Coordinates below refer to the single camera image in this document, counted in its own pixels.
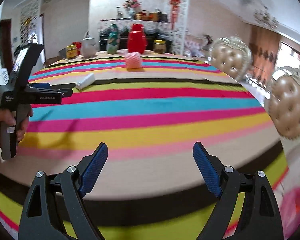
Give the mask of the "white tube package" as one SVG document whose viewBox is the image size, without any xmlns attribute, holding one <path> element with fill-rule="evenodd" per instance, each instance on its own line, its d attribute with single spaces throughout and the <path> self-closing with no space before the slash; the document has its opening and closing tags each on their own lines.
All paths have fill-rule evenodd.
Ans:
<svg viewBox="0 0 300 240">
<path fill-rule="evenodd" d="M 87 76 L 85 76 L 82 80 L 75 83 L 75 87 L 77 90 L 83 90 L 86 87 L 92 85 L 95 82 L 95 76 L 94 73 L 90 73 Z"/>
</svg>

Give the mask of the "yellow label jar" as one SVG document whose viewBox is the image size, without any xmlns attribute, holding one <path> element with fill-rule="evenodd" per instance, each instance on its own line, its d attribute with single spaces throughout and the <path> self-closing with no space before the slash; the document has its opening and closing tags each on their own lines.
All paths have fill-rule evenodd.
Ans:
<svg viewBox="0 0 300 240">
<path fill-rule="evenodd" d="M 66 47 L 66 59 L 74 59 L 78 55 L 78 49 L 75 44 L 68 45 Z"/>
</svg>

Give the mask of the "white ceramic teapot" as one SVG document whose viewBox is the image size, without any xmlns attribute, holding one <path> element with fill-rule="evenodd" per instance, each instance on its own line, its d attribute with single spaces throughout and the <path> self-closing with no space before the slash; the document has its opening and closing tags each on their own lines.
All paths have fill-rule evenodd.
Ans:
<svg viewBox="0 0 300 240">
<path fill-rule="evenodd" d="M 83 58 L 95 57 L 97 53 L 97 44 L 94 37 L 91 37 L 89 31 L 84 35 L 81 42 L 81 55 Z"/>
</svg>

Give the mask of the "striped colourful tablecloth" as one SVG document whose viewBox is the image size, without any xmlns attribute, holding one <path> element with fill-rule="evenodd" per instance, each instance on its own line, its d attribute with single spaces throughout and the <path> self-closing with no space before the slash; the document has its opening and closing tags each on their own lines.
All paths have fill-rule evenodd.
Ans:
<svg viewBox="0 0 300 240">
<path fill-rule="evenodd" d="M 0 160 L 0 239 L 16 239 L 37 171 L 76 165 L 99 143 L 108 159 L 84 198 L 106 239 L 195 239 L 216 198 L 193 159 L 195 142 L 239 172 L 265 172 L 277 188 L 288 165 L 277 130 L 260 103 L 214 68 L 181 56 L 147 54 L 127 70 L 122 55 L 59 61 L 31 82 L 74 88 L 60 105 L 35 105 L 17 155 Z"/>
</svg>

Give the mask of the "green snack bag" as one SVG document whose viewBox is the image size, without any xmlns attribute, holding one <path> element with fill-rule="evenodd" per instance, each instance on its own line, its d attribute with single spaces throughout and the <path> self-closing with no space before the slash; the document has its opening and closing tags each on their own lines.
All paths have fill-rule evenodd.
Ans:
<svg viewBox="0 0 300 240">
<path fill-rule="evenodd" d="M 120 44 L 120 35 L 117 25 L 114 23 L 110 26 L 110 33 L 107 40 L 107 54 L 116 54 Z"/>
</svg>

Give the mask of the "far pink foam fruit net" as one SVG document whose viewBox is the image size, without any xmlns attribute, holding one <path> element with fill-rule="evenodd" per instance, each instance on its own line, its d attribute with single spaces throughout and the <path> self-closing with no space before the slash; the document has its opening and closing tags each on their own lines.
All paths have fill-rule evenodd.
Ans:
<svg viewBox="0 0 300 240">
<path fill-rule="evenodd" d="M 132 52 L 125 55 L 127 69 L 139 69 L 142 67 L 142 57 L 139 52 Z"/>
</svg>

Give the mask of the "red thermos jug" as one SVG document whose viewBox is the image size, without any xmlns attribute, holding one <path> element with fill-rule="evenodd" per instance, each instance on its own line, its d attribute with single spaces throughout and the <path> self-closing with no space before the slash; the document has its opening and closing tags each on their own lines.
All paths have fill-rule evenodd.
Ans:
<svg viewBox="0 0 300 240">
<path fill-rule="evenodd" d="M 143 25 L 136 23 L 132 25 L 132 28 L 128 35 L 127 49 L 129 53 L 139 52 L 143 54 L 147 47 L 146 35 Z"/>
</svg>

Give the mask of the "beige tufted chair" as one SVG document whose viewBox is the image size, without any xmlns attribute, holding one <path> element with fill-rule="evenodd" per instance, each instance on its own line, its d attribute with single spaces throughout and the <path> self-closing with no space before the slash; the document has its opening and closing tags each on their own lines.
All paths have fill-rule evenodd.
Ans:
<svg viewBox="0 0 300 240">
<path fill-rule="evenodd" d="M 209 49 L 209 64 L 241 81 L 252 63 L 252 52 L 239 36 L 220 37 Z"/>
<path fill-rule="evenodd" d="M 273 72 L 265 108 L 279 135 L 300 138 L 300 68 L 284 66 Z"/>
</svg>

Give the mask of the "brown jar yellow lid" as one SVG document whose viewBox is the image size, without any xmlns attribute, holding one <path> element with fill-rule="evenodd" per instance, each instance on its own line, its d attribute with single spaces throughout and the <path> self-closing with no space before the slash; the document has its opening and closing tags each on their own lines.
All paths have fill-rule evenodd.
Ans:
<svg viewBox="0 0 300 240">
<path fill-rule="evenodd" d="M 156 54 L 163 54 L 166 52 L 166 41 L 164 40 L 154 40 L 153 51 Z"/>
</svg>

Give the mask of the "white ornate sofa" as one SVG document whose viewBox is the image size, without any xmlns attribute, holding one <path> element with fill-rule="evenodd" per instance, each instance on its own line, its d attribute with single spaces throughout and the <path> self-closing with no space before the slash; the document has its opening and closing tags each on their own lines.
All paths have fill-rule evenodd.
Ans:
<svg viewBox="0 0 300 240">
<path fill-rule="evenodd" d="M 211 35 L 205 34 L 202 37 L 196 37 L 192 34 L 186 34 L 184 41 L 184 56 L 191 58 L 206 58 L 212 43 L 213 39 Z"/>
</svg>

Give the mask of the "black handbag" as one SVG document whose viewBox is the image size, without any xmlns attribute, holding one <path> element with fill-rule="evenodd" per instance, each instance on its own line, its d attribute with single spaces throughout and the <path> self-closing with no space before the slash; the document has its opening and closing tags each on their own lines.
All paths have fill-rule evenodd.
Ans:
<svg viewBox="0 0 300 240">
<path fill-rule="evenodd" d="M 163 13 L 160 9 L 156 8 L 155 9 L 155 13 L 157 15 L 157 21 L 158 22 L 164 22 L 167 23 L 168 22 L 168 14 Z"/>
</svg>

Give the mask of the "white carved screen partition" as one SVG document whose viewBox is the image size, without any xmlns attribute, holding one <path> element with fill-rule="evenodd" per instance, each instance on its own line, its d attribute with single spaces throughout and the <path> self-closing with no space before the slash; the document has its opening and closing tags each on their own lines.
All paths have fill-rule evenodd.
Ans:
<svg viewBox="0 0 300 240">
<path fill-rule="evenodd" d="M 170 52 L 183 55 L 190 0 L 165 0 L 164 12 L 168 13 Z"/>
</svg>

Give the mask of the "brown curtain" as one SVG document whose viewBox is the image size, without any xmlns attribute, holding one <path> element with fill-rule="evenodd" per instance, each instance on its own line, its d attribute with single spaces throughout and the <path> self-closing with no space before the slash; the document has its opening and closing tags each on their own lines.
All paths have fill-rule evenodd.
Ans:
<svg viewBox="0 0 300 240">
<path fill-rule="evenodd" d="M 252 77 L 258 84 L 266 86 L 272 75 L 281 35 L 266 28 L 251 26 L 249 48 L 253 55 Z"/>
</svg>

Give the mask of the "red chinese knot decoration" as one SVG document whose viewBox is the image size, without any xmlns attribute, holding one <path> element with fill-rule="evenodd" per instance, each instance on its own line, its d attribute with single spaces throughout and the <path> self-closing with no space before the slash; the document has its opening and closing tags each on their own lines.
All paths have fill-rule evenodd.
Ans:
<svg viewBox="0 0 300 240">
<path fill-rule="evenodd" d="M 170 0 L 171 6 L 171 30 L 174 30 L 174 26 L 178 20 L 179 7 L 181 0 Z"/>
</svg>

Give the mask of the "chandelier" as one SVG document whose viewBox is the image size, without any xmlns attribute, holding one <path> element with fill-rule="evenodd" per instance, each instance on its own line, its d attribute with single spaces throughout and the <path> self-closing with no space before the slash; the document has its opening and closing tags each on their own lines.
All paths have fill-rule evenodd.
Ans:
<svg viewBox="0 0 300 240">
<path fill-rule="evenodd" d="M 255 21 L 270 29 L 278 28 L 278 21 L 275 17 L 271 16 L 268 12 L 268 8 L 264 5 L 263 9 L 256 9 L 254 11 L 254 19 Z"/>
</svg>

